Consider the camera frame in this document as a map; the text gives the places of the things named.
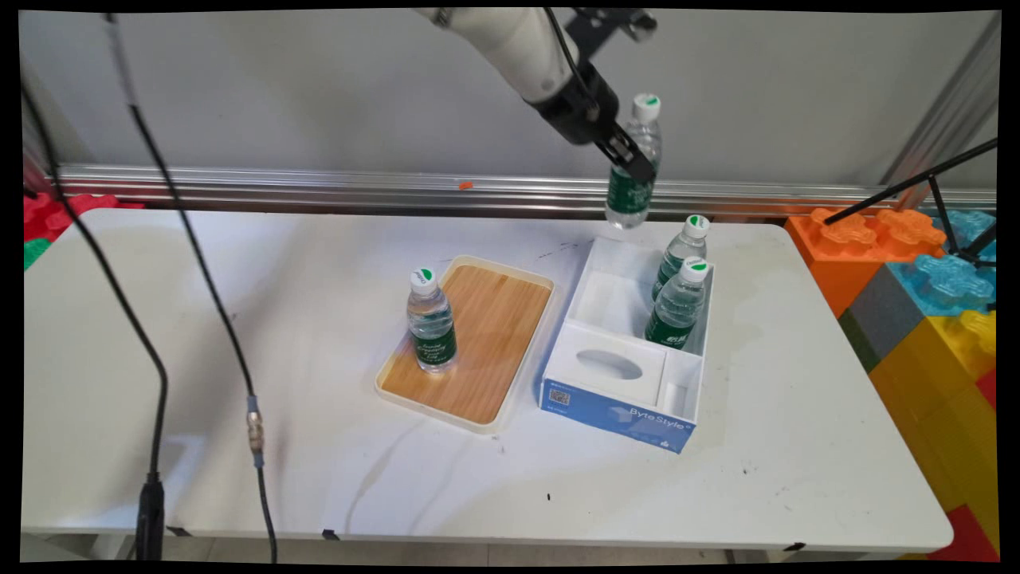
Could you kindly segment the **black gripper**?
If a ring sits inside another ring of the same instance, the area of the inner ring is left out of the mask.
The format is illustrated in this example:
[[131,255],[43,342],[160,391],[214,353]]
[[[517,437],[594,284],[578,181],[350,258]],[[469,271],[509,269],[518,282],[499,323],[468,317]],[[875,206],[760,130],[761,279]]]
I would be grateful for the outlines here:
[[590,63],[557,61],[543,75],[533,73],[526,83],[526,102],[566,141],[596,145],[634,182],[652,182],[658,175],[653,161],[617,123],[619,99]]

